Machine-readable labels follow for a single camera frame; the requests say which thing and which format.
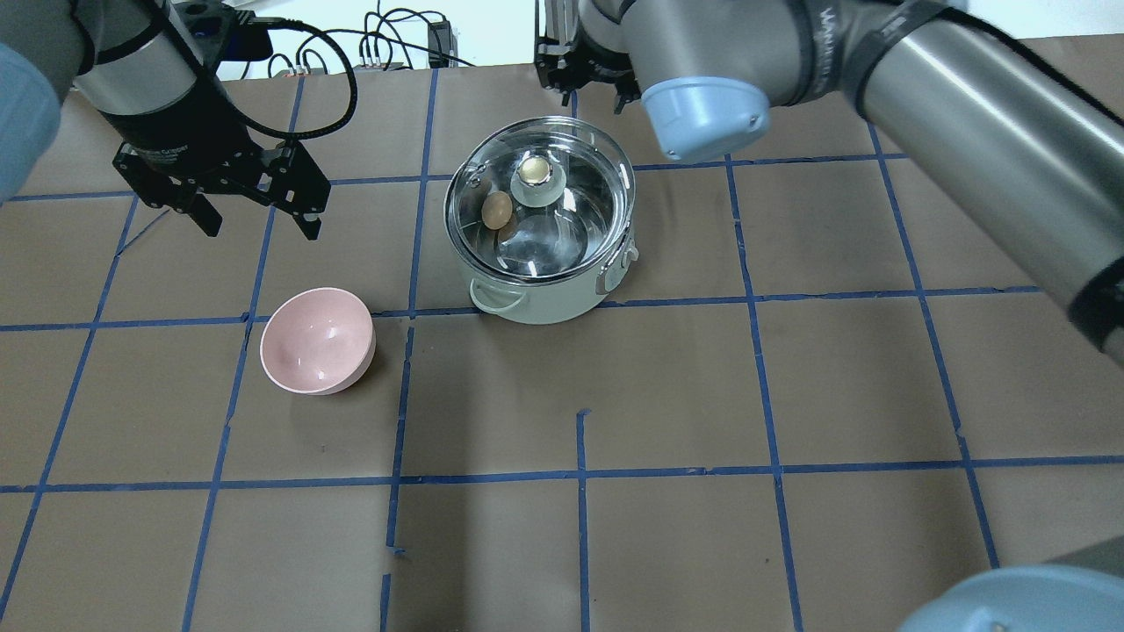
white wall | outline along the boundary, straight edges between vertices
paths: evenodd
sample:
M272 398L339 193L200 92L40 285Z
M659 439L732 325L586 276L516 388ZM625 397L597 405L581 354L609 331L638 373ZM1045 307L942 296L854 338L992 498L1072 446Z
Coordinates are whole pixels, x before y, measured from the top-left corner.
M283 16L308 22L320 29L328 28L363 28L363 15L373 11L375 0L244 0L229 1L229 4L250 9L260 16ZM457 56L475 65L499 65L528 63L534 57L534 10L533 0L382 0L383 12L398 7L422 11L433 9L448 16L457 37ZM378 20L371 20L371 28ZM420 20L397 22L395 25L402 39L410 44L425 46L427 44L426 27ZM392 36L390 29L383 27L383 34ZM305 40L303 34L271 31L273 48L290 57L297 46ZM359 40L361 36L339 34L336 40L351 56L352 65L359 63ZM324 55L328 70L341 72L338 58L324 44L311 46ZM427 53L414 51L410 54L416 67L428 67ZM401 48L395 47L395 60L401 61ZM251 78L265 76L265 63L251 66ZM237 79L242 75L245 64L225 63L219 69L221 79ZM283 64L273 64L277 72Z
M374 10L375 0L227 0L261 16L284 16L321 29L363 28L363 15ZM383 0L388 11L405 7L420 11L435 9L448 16L459 38L459 56L477 65L527 63L533 58L535 0ZM1124 0L968 0L969 10L1015 37L1124 33ZM419 20L397 25L407 42L425 45L426 29ZM303 35L273 31L273 47L290 57ZM338 35L337 40L359 63L357 35ZM342 65L327 46L314 48L328 62L332 72ZM396 51L400 60L400 51ZM426 54L415 51L417 67L426 67ZM280 66L274 64L274 71ZM237 79L244 64L223 64L219 76ZM250 76L265 76L265 63L251 66Z
M1018 38L1124 33L1124 0L969 0L968 6Z

light blue joint cap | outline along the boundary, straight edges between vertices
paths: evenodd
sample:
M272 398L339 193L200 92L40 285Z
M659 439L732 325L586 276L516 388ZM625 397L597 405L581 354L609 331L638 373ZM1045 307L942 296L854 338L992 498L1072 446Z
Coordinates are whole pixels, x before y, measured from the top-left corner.
M54 142L61 109L47 78L0 44L0 204L19 191Z
M898 632L1121 630L1124 579L1041 565L991 570L958 584Z
M660 148L671 160L720 157L769 130L769 97L736 79L669 79L645 90L641 101Z

pink bowl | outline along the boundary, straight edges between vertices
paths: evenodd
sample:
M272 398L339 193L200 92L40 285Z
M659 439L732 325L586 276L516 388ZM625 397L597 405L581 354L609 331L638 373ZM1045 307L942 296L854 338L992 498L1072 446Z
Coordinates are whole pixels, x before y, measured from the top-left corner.
M290 392L339 392L355 383L374 358L371 314L346 290L303 291L270 317L261 356L265 374Z

wires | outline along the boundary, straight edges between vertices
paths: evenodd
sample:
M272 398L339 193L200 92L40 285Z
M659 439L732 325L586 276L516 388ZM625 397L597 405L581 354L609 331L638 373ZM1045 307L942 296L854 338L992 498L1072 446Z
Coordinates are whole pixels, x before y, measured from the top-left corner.
M434 12L434 13L436 13L437 11L423 11L423 13L424 12ZM397 20L391 19L391 16L393 16L396 13L406 13L406 17L399 18ZM404 9L404 8L391 9L391 10L387 11L379 19L379 27L375 27L374 30L375 30L375 33L378 33L379 28L382 26L383 22L387 22L391 28L393 28L393 24L392 22L405 21L405 20L408 20L408 19L411 19L411 18L418 18L418 19L420 19L422 21L425 22L426 29L433 35L434 42L437 43L437 54L442 55L442 54L444 54L444 51L441 47L441 37L437 35L437 29L433 26L433 22L429 21L429 18L425 17L423 13L419 13L419 12L413 10L413 9ZM363 19L363 27L364 28L366 27L366 18Z
M371 31L371 25L370 25L371 16L374 16L374 17L379 18L379 24L378 24L378 26L374 27L374 31L373 31L373 33L379 33L382 29L382 25L386 21L386 18L383 18L382 13L380 13L378 11L368 11L363 16L363 30L366 31L366 33L372 33ZM398 33L398 27L396 27L395 25L392 25L390 22L387 22L387 26L390 27L391 33L395 34L395 37L398 38L399 43L404 42L402 40L402 35L400 33ZM388 53L389 58L393 58L393 56L395 56L395 47L391 45L390 42L387 42L387 48L390 51L390 53ZM406 52L406 48L402 48L402 54L406 55L406 65L410 70L414 70L414 61L410 60L410 55L409 55L408 52ZM374 55L375 55L375 57L379 56L379 40L378 39L374 40ZM390 67L390 61L389 60L387 61L387 65L382 66L382 69L387 70L388 67Z
M444 53L444 52L441 52L441 51L435 51L435 49L428 48L426 46L418 46L417 44L410 44L409 42L402 42L401 39L395 39L393 37L388 37L388 36L386 36L386 35L383 35L381 33L366 33L366 31L359 30L359 29L355 29L355 28L329 28L328 30L325 30L323 33L325 35L330 35L333 33L350 33L352 35L365 35L368 37L373 37L375 39L382 39L383 42L398 44L399 46L402 46L405 48L414 48L415 51L423 51L423 52L426 52L426 53L430 53L433 55L437 55L437 56L439 56L442 58L448 60L451 62L456 62L456 63L462 64L462 65L475 66L475 64L473 64L471 62L466 62L466 61L462 60L461 57L457 57L456 55L450 55L448 53ZM311 43L312 39L316 39L316 38L315 37L310 37L310 38L308 38L308 40L306 43Z
M348 90L347 109L344 111L344 115L341 116L339 119L333 123L332 125L327 125L325 127L320 127L318 129L312 129L309 132L282 132L280 129L273 129L272 127L268 127L265 125L257 123L256 120L243 114L242 110L234 107L234 105L232 103L232 108L238 116L239 120L242 120L242 123L244 123L251 129L256 129L257 132L261 132L266 136L272 136L274 138L282 138L287 141L306 141L308 138L319 138L320 136L327 136L333 132L337 132L345 125L351 123L352 117L355 116L355 109L359 107L359 84L355 82L355 71L354 69L351 67L351 61L347 58L347 54L344 53L344 49L339 47L339 44L336 44L336 40L333 39L330 36L328 36L327 33L316 28L315 26L307 25L302 21L277 19L277 18L254 18L253 24L264 25L265 28L270 30L280 29L280 30L298 30L301 33L308 33L315 37L323 39L324 43L328 46L328 48L332 48L332 52L339 57L339 62L344 64L344 74L347 76L347 90Z
M275 53L272 57L270 57L270 63L265 66L265 74L268 76L273 76L273 62L278 60L284 60L284 65L289 66L289 72L297 74L297 69L293 67L292 60L283 53Z
M379 0L378 2L375 2L374 10L377 12L380 12L380 13L382 12L382 0ZM442 13L441 11L426 10L426 11L422 11L422 12L423 13L434 13L434 15L441 17L441 21L448 21L448 18L445 17L445 13ZM400 21L406 21L408 19L410 19L410 18L408 18L408 17L407 18L398 18L397 20L387 20L387 21L400 22Z
M172 40L172 45L175 46L180 57L196 73L196 78L198 78L199 81L217 81L215 74L203 67L203 65L199 63L199 60L196 58L194 52L188 43L183 40L183 37L179 34L175 27L172 26L172 21L164 15L161 6L153 0L143 2L143 4L147 9L148 15L152 16L153 22L157 25L160 29L163 30L164 34ZM315 26L307 25L298 20L282 18L253 18L248 24L261 26L266 30L297 30L308 33L323 39L324 43L332 48L332 52L339 56L339 61L343 62L344 72L347 75L347 89L350 93L347 98L347 109L344 111L344 115L332 125L327 125L318 129L311 129L309 132L282 132L280 129L273 129L272 127L262 125L261 123L250 118L244 111L239 110L237 106L227 100L226 102L230 106L230 112L234 114L238 121L251 129L265 134L266 136L281 138L283 141L307 141L309 138L319 138L320 136L327 136L333 132L339 130L343 126L351 121L352 117L355 116L355 109L359 107L359 84L355 81L355 71L351 67L351 61L347 58L347 54L339 47L339 44L336 44L335 39Z
M324 66L324 74L328 74L328 62L325 62L324 56L311 48L305 51L305 55L301 57L301 60L305 62L305 70L307 70L308 72L312 72L312 66L311 64L308 63L309 54L316 55L316 58L320 60L320 65Z

brown egg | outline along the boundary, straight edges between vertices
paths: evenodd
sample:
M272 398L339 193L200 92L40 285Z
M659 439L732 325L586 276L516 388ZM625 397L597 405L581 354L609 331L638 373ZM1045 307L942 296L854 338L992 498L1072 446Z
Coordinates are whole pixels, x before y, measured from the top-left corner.
M498 231L511 219L511 196L504 191L496 191L484 198L484 204L480 208L480 217L484 220L484 226Z

